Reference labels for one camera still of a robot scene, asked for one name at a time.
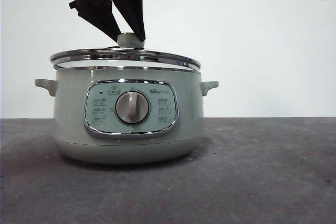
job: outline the cooker base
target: cooker base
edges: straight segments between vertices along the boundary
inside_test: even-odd
[[[68,157],[96,164],[144,164],[183,156],[202,140],[194,136],[180,141],[141,145],[87,145],[55,139],[60,151]]]

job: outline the glass lid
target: glass lid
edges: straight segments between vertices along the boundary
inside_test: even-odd
[[[62,68],[168,68],[199,71],[201,64],[191,58],[147,51],[134,34],[120,34],[118,46],[103,49],[64,51],[50,57],[55,69]]]

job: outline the mint green cooker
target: mint green cooker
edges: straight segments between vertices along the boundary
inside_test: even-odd
[[[53,137],[60,151],[100,164],[140,164],[189,153],[202,140],[202,82],[191,59],[119,42],[55,54],[56,81],[35,80],[55,97]]]

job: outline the pot lid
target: pot lid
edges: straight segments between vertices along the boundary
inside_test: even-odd
[[[156,62],[189,68],[194,71],[198,71],[201,68],[201,64],[198,61],[188,57],[139,48],[138,46],[144,46],[144,42],[136,41],[134,38],[136,37],[133,34],[121,34],[118,37],[119,46],[117,47],[59,52],[50,57],[50,62],[55,69],[62,68],[60,65],[65,62],[89,60],[94,60],[95,62],[97,60]]]

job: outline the lid knob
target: lid knob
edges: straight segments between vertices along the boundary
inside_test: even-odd
[[[145,41],[141,41],[133,33],[123,33],[118,35],[118,46],[124,48],[144,48]]]

